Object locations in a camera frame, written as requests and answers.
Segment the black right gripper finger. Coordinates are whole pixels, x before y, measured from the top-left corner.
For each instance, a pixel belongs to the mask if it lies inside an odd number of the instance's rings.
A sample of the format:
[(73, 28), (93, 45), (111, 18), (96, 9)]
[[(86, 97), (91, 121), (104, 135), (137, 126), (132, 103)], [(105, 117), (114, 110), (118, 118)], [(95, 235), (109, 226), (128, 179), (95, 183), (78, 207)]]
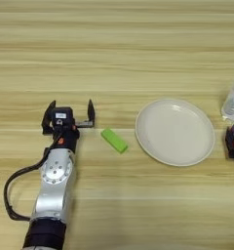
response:
[(228, 150), (228, 156), (234, 159), (234, 135), (230, 129), (226, 130), (225, 144)]

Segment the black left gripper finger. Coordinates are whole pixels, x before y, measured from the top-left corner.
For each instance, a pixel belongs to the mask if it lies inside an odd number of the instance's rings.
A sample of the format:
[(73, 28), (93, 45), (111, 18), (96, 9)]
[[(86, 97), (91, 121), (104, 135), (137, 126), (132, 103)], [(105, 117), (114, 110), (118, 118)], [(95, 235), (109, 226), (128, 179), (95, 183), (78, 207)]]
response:
[(41, 123), (44, 135), (50, 135), (53, 133), (53, 128), (51, 127), (51, 121), (52, 121), (52, 110), (55, 107), (56, 107), (56, 102), (52, 101), (44, 113), (43, 120)]
[(95, 108), (92, 100), (89, 100), (88, 103), (88, 118), (89, 118), (88, 125), (95, 126)]

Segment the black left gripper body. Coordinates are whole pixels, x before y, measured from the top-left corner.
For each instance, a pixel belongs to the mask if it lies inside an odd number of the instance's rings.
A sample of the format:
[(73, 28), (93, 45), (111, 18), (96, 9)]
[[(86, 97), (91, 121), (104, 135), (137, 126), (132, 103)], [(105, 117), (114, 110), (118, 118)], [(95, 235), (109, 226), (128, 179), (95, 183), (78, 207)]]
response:
[(58, 125), (54, 128), (52, 148), (75, 150), (77, 141), (80, 138), (80, 129), (94, 127), (94, 121), (72, 122), (67, 125)]

